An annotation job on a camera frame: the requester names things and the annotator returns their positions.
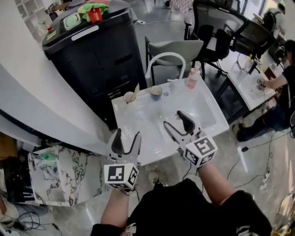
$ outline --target red cup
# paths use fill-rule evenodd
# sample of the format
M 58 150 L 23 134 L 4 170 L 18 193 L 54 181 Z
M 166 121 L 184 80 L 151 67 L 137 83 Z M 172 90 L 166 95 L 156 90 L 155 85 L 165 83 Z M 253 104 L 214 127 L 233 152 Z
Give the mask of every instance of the red cup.
M 101 15 L 100 8 L 92 8 L 91 11 L 89 11 L 87 14 L 88 14 L 92 24 L 102 21 L 102 15 Z

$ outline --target white label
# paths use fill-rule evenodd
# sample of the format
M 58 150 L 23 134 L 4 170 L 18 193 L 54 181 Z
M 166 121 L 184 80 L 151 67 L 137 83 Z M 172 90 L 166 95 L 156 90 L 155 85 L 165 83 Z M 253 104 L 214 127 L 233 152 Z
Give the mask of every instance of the white label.
M 89 29 L 86 29 L 86 30 L 80 32 L 79 34 L 74 35 L 72 37 L 72 40 L 75 41 L 75 40 L 77 40 L 79 38 L 82 38 L 83 36 L 85 36 L 87 34 L 90 34 L 90 33 L 94 32 L 94 31 L 97 31 L 97 30 L 98 30 L 98 25 L 95 25 L 95 26 L 93 26 L 93 27 L 91 27 Z

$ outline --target pink plaid cloth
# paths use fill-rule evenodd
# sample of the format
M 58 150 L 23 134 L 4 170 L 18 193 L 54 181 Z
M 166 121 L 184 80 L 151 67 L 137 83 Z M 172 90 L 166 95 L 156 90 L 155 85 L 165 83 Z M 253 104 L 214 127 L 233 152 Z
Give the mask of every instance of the pink plaid cloth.
M 171 2 L 180 9 L 185 17 L 189 12 L 189 8 L 193 5 L 193 0 L 171 0 Z

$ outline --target plastic bottle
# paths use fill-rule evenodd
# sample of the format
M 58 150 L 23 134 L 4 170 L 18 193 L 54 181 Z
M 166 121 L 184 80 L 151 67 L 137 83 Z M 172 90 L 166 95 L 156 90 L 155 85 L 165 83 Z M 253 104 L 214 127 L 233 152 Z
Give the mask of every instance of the plastic bottle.
M 195 66 L 194 68 L 190 69 L 189 79 L 187 81 L 187 86 L 190 89 L 193 89 L 195 87 L 195 84 L 197 83 L 198 75 L 199 74 L 200 74 L 200 71 L 199 71 L 199 67 L 198 66 Z

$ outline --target black mesh chair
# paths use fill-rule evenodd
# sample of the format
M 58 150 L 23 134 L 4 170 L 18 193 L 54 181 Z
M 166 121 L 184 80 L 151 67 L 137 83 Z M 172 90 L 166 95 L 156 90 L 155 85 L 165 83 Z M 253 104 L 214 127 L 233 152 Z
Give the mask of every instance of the black mesh chair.
M 246 56 L 252 55 L 252 58 L 261 58 L 267 49 L 275 41 L 274 36 L 267 29 L 262 27 L 260 24 L 249 20 L 246 28 L 237 35 L 233 41 L 233 45 L 230 49 L 234 52 L 239 52 Z
M 186 28 L 185 34 L 189 40 L 204 41 L 198 57 L 193 61 L 193 66 L 196 61 L 200 61 L 203 79 L 205 79 L 205 63 L 218 69 L 220 75 L 225 71 L 221 68 L 219 60 L 229 54 L 231 41 L 246 28 L 248 20 L 238 11 L 209 0 L 194 0 L 193 9 L 195 26 L 191 33 Z

